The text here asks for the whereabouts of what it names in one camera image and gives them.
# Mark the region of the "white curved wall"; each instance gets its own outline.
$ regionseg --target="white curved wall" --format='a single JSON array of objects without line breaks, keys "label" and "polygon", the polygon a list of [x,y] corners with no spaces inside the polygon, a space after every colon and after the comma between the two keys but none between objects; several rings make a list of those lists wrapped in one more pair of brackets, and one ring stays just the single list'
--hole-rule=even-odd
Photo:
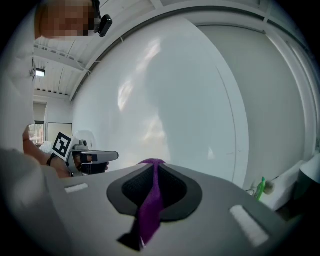
[{"label": "white curved wall", "polygon": [[73,133],[91,131],[97,150],[119,152],[111,171],[160,158],[244,183],[248,123],[238,85],[215,46],[183,18],[118,45],[73,105]]},{"label": "white curved wall", "polygon": [[273,180],[304,159],[305,115],[293,73],[262,33],[231,26],[199,29],[227,61],[244,101],[249,126],[244,188],[258,185],[262,176]]}]

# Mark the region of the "white ceiling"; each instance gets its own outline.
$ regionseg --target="white ceiling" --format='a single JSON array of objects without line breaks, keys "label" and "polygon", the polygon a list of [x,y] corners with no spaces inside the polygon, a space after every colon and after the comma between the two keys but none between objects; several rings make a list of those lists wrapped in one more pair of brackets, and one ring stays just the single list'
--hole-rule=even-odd
[{"label": "white ceiling", "polygon": [[42,37],[36,40],[35,48],[38,51],[35,53],[35,63],[37,68],[45,69],[46,75],[36,78],[34,94],[71,100],[87,69],[99,57],[97,54],[103,53],[113,43],[112,40],[115,41],[117,32],[125,31],[124,28],[130,27],[130,24],[139,24],[160,15],[159,10],[166,13],[188,6],[246,8],[247,11],[264,14],[270,20],[286,26],[288,30],[299,33],[294,22],[288,22],[290,18],[279,6],[273,4],[268,12],[269,2],[270,0],[100,0],[101,15],[109,14],[113,20],[105,37],[101,38],[96,34],[76,41]]}]

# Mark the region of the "white sleeve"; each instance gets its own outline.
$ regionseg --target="white sleeve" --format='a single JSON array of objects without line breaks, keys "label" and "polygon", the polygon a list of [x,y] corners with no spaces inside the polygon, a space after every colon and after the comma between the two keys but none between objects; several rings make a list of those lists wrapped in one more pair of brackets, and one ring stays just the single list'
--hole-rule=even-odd
[{"label": "white sleeve", "polygon": [[20,152],[23,133],[34,123],[35,13],[32,10],[22,21],[0,60],[0,147]]}]

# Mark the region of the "purple ribbon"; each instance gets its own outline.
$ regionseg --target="purple ribbon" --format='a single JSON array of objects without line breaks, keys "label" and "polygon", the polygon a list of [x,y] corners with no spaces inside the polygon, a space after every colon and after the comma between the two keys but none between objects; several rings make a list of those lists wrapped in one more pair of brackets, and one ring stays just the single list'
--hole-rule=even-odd
[{"label": "purple ribbon", "polygon": [[160,227],[159,213],[164,203],[159,188],[158,165],[165,162],[160,159],[147,159],[139,164],[153,164],[153,187],[138,211],[139,234],[142,244],[146,245]]}]

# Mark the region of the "window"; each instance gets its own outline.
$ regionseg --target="window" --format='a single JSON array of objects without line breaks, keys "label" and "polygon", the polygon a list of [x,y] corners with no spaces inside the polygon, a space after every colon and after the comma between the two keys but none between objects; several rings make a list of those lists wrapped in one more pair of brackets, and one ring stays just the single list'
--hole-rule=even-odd
[{"label": "window", "polygon": [[34,124],[29,125],[30,140],[40,146],[45,142],[45,114],[47,105],[44,103],[33,103]]},{"label": "window", "polygon": [[35,121],[35,124],[29,125],[29,137],[34,144],[43,144],[45,140],[45,122]]}]

